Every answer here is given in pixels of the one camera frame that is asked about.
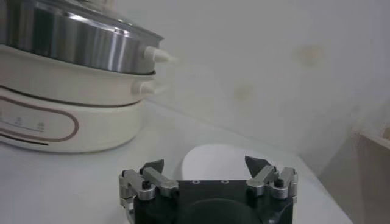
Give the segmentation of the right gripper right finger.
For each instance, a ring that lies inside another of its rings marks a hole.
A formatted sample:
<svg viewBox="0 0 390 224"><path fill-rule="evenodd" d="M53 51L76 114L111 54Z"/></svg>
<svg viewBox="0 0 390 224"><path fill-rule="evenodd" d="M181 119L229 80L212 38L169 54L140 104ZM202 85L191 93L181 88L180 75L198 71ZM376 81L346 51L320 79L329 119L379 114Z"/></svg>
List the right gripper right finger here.
<svg viewBox="0 0 390 224"><path fill-rule="evenodd" d="M281 172L265 159L245 156L251 179L246 180L247 189L255 197L262 197L266 190L274 200L297 201L298 173L294 168L284 167Z"/></svg>

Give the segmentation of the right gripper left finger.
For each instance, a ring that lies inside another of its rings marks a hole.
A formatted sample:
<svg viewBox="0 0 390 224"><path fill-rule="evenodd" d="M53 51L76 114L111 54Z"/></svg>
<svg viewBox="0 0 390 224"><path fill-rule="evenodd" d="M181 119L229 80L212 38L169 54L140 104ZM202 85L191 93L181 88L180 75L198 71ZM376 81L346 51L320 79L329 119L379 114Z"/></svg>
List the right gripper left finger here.
<svg viewBox="0 0 390 224"><path fill-rule="evenodd" d="M137 172L123 170L119 175L119 196L122 200L137 197L141 201L153 200L157 194L168 198L179 196L179 182L164 175L164 160L151 161L144 164Z"/></svg>

